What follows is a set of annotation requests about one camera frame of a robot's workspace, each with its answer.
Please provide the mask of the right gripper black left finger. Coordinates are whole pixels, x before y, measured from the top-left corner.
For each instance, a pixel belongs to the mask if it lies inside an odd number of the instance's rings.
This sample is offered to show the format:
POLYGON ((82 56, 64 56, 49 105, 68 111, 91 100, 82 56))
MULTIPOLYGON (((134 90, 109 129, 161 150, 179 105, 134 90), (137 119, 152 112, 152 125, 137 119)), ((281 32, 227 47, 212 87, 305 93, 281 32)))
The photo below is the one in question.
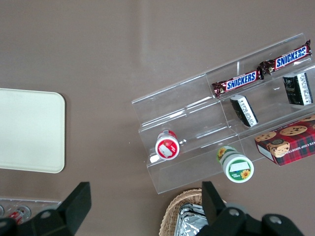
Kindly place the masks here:
POLYGON ((22 225, 24 236, 73 236, 92 206, 91 186, 81 182, 56 209, 46 209, 22 225))

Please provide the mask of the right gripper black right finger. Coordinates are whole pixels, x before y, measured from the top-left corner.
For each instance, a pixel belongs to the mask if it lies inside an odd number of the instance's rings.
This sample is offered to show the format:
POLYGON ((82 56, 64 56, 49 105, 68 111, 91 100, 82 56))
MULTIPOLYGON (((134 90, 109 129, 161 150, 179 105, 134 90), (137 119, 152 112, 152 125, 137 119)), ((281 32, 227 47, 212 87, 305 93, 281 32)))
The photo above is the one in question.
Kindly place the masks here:
POLYGON ((249 228, 249 217, 241 209, 226 204, 210 181, 202 182, 202 208, 208 224, 200 231, 200 236, 254 236, 249 228))

